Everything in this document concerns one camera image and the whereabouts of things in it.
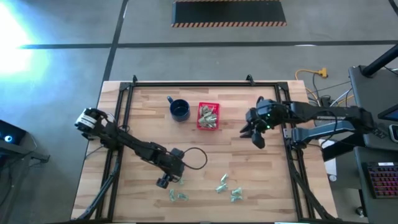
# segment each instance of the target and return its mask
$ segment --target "computer keyboard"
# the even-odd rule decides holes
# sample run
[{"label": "computer keyboard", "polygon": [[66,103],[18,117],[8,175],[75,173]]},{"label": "computer keyboard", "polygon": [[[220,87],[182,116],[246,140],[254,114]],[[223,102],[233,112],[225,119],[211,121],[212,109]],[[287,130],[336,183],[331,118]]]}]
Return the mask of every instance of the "computer keyboard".
[{"label": "computer keyboard", "polygon": [[398,162],[363,164],[374,198],[398,198]]}]

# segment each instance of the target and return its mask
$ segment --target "wooden table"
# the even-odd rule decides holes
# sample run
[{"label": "wooden table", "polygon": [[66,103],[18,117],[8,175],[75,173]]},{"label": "wooden table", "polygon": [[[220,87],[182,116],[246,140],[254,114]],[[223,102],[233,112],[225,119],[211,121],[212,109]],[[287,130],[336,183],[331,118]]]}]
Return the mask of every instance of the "wooden table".
[{"label": "wooden table", "polygon": [[[114,113],[120,82],[104,82],[98,109]],[[306,101],[303,81],[288,81],[290,97]],[[187,122],[175,122],[166,96],[183,98],[191,106]],[[280,128],[265,133],[266,148],[256,148],[250,139],[239,138],[248,108],[259,96],[275,99],[271,87],[135,87],[129,118],[129,133],[142,141],[153,141],[168,150],[186,150],[197,146],[208,154],[202,170],[185,168],[184,184],[170,183],[167,190],[157,187],[163,172],[141,161],[133,150],[124,148],[123,163],[116,197],[115,222],[273,222],[296,221],[292,188]],[[220,129],[196,128],[199,102],[221,105]],[[313,123],[301,126],[311,127]],[[88,152],[99,142],[92,141]],[[83,213],[98,193],[103,174],[106,149],[92,154],[84,163],[72,218]],[[310,188],[326,210],[336,217],[328,177],[318,147],[304,150]],[[199,152],[187,153],[183,159],[191,166],[201,166]],[[230,202],[230,191],[217,194],[221,177],[227,173],[229,189],[243,188],[243,201]],[[189,201],[169,200],[169,189],[185,193]],[[300,196],[306,211],[303,194]]]}]

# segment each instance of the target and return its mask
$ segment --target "red container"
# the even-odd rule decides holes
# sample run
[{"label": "red container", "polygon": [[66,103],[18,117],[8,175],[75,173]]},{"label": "red container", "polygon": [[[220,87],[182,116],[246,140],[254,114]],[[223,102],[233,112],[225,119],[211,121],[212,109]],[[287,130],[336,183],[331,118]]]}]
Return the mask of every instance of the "red container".
[{"label": "red container", "polygon": [[[199,119],[200,119],[200,108],[203,106],[208,106],[210,109],[213,109],[213,113],[217,114],[216,120],[216,128],[203,128],[200,126]],[[198,106],[198,119],[197,119],[197,128],[200,130],[209,130],[214,131],[220,127],[220,104],[219,103],[204,103],[200,102]]]}]

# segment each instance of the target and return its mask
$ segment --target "blue mug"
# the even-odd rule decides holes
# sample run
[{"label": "blue mug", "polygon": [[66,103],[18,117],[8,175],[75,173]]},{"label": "blue mug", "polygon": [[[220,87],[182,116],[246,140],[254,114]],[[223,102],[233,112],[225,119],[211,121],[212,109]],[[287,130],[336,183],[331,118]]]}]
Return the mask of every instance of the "blue mug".
[{"label": "blue mug", "polygon": [[173,100],[170,96],[167,97],[170,102],[170,113],[175,121],[182,122],[186,121],[191,112],[189,110],[189,104],[185,100]]}]

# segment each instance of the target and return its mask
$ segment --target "gray floor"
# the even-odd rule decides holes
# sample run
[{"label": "gray floor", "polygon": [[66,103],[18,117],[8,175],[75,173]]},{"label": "gray floor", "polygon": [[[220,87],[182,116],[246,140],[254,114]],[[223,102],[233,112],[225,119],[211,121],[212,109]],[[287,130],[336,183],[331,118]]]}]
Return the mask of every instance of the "gray floor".
[{"label": "gray floor", "polygon": [[[11,223],[61,222],[70,218],[85,141],[73,124],[83,108],[96,106],[109,49],[13,50],[18,44],[112,42],[122,0],[5,0],[0,17],[0,119],[36,138],[48,164],[27,174]],[[389,40],[398,38],[398,18],[387,1],[285,0],[288,26],[172,29],[172,0],[130,0],[120,43],[296,40]],[[338,47],[223,47],[118,49],[110,80],[291,80],[294,71],[328,69],[317,87],[348,81],[350,66],[367,64],[390,45]],[[398,67],[394,61],[390,67]],[[300,74],[313,88],[312,75]],[[325,90],[338,97],[350,85]],[[339,162],[340,170],[350,163]],[[340,218],[356,220],[356,191],[332,184]]]}]

